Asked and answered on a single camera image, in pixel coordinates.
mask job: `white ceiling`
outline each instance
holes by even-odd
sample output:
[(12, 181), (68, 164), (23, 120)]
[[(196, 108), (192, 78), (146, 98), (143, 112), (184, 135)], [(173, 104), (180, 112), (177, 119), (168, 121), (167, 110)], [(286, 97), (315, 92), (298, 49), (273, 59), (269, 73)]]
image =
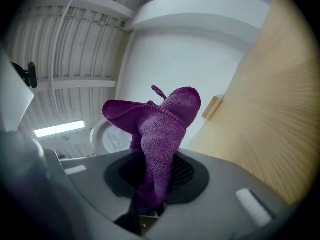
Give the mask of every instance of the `white ceiling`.
[[(145, 2), (113, 1), (131, 10)], [(54, 38), (63, 11), (62, 6), (23, 9), (8, 31), (4, 48), (11, 61), (24, 69), (28, 68), (29, 62), (34, 62), (39, 85), (46, 87), (42, 91), (34, 90), (35, 96), (22, 119), (20, 132), (67, 158), (80, 158), (93, 154), (90, 131), (103, 118), (102, 106), (107, 100), (114, 99), (116, 91), (114, 87), (100, 87), (100, 83), (108, 85), (118, 80), (119, 60), (122, 58), (118, 55), (124, 52), (129, 33), (122, 29), (120, 22), (124, 21), (123, 18), (81, 8), (68, 9), (57, 42), (54, 64), (54, 81), (62, 83), (60, 89), (55, 89), (59, 116), (49, 79)], [(83, 80), (87, 84), (86, 87), (69, 88), (70, 82), (66, 80)], [(34, 134), (37, 129), (78, 120), (84, 120), (85, 129), (42, 138)]]

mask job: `wooden block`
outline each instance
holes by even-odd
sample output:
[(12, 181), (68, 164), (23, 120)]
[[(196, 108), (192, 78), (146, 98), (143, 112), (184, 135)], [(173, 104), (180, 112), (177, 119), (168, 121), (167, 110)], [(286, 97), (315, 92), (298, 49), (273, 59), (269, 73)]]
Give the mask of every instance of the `wooden block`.
[(214, 113), (217, 111), (217, 109), (219, 108), (221, 102), (222, 102), (222, 99), (216, 96), (213, 96), (213, 99), (210, 101), (210, 104), (203, 112), (202, 117), (209, 121), (214, 115)]

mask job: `fluorescent light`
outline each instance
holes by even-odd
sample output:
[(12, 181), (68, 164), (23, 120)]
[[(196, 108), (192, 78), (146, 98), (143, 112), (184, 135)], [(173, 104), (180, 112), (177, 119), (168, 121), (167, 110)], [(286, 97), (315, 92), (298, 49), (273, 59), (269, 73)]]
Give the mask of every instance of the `fluorescent light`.
[(68, 132), (68, 131), (72, 131), (72, 130), (76, 130), (84, 127), (85, 127), (84, 121), (77, 121), (77, 122), (65, 123), (65, 124), (61, 124), (53, 127), (35, 130), (34, 133), (38, 138), (40, 138), (40, 137), (44, 137), (52, 134), (60, 134), (63, 132)]

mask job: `wooden panel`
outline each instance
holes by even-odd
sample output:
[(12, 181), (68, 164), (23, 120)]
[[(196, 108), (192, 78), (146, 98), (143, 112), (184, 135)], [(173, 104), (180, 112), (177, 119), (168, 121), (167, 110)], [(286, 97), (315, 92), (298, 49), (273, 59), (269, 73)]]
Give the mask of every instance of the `wooden panel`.
[(221, 102), (222, 99), (213, 96), (213, 99), (210, 101), (208, 107), (203, 112), (202, 117), (206, 120), (210, 120), (212, 116), (215, 114), (215, 112), (218, 110)]
[(238, 65), (212, 119), (190, 149), (233, 162), (289, 204), (319, 168), (319, 50), (290, 0), (273, 0), (259, 38)]

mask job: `microfiber cloth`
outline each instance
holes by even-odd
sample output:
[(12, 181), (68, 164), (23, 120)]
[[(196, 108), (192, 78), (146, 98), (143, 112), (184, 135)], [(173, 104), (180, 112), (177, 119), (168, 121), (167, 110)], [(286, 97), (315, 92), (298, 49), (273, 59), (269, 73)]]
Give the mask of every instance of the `microfiber cloth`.
[(103, 116), (114, 126), (132, 135), (131, 149), (142, 149), (145, 155), (144, 182), (134, 199), (139, 209), (151, 210), (163, 204), (167, 197), (174, 166), (174, 155), (195, 120), (201, 107), (196, 89), (183, 87), (167, 98), (152, 86), (164, 101), (138, 103), (108, 100)]

